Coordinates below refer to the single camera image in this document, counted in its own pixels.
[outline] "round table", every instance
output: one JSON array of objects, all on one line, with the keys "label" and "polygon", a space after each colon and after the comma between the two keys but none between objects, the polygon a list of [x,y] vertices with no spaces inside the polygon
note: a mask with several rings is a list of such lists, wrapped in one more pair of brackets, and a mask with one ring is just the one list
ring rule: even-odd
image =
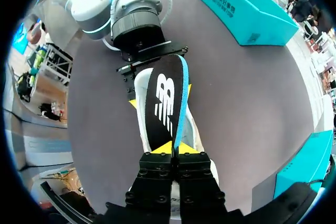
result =
[{"label": "round table", "polygon": [[[252,189],[279,169],[313,131],[308,94],[287,47],[240,46],[201,0],[173,0],[166,40],[189,47],[190,111],[216,163],[228,210],[251,210]],[[143,148],[127,100],[119,52],[87,37],[68,97],[73,160],[93,208],[125,205]]]}]

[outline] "new balance logo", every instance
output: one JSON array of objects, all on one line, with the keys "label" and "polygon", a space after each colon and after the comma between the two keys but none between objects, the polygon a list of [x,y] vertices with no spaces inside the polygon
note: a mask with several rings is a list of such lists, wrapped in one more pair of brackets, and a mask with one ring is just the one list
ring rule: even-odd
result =
[{"label": "new balance logo", "polygon": [[167,125],[167,130],[173,136],[173,123],[170,121],[169,116],[173,115],[174,108],[174,82],[171,78],[166,78],[164,74],[159,74],[158,82],[156,84],[156,97],[160,103],[155,104],[155,116]]}]

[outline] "teal panel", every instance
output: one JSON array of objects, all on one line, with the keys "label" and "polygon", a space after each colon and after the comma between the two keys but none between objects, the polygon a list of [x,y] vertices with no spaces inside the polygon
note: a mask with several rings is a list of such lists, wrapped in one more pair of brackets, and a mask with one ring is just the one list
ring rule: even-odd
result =
[{"label": "teal panel", "polygon": [[[295,182],[324,179],[331,154],[333,131],[312,133],[298,154],[277,174],[274,198]],[[321,183],[311,185],[318,191]]]},{"label": "teal panel", "polygon": [[284,46],[298,30],[295,22],[272,0],[202,1],[242,46]]}]

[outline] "blue insole edge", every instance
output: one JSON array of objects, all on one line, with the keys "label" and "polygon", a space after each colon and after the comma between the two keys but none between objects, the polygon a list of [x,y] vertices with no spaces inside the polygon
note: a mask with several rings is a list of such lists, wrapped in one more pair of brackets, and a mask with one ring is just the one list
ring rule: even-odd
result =
[{"label": "blue insole edge", "polygon": [[176,138],[174,143],[174,149],[177,149],[181,143],[182,133],[183,133],[183,124],[185,122],[185,114],[187,110],[187,103],[188,103],[188,84],[189,84],[189,71],[188,65],[185,59],[179,56],[182,69],[183,69],[183,84],[182,84],[182,99],[181,99],[181,110],[180,116],[178,117],[178,124],[177,124],[177,131],[176,131]]}]

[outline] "sneaker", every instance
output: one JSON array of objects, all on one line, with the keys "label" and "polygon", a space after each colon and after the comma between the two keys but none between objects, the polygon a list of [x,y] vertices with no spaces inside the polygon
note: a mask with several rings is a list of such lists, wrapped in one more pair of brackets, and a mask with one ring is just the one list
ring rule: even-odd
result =
[{"label": "sneaker", "polygon": [[[147,68],[139,72],[134,81],[136,107],[138,115],[138,123],[140,130],[140,137],[142,140],[143,151],[154,151],[148,140],[146,126],[145,126],[145,104],[146,95],[149,85],[149,79],[153,68]],[[190,146],[198,152],[204,151],[197,126],[191,115],[188,105],[186,106],[186,116],[183,125],[183,132],[181,142]],[[211,172],[219,185],[218,173],[215,163],[211,160]],[[171,191],[171,219],[181,219],[180,217],[180,188],[177,182],[173,182]]]}]

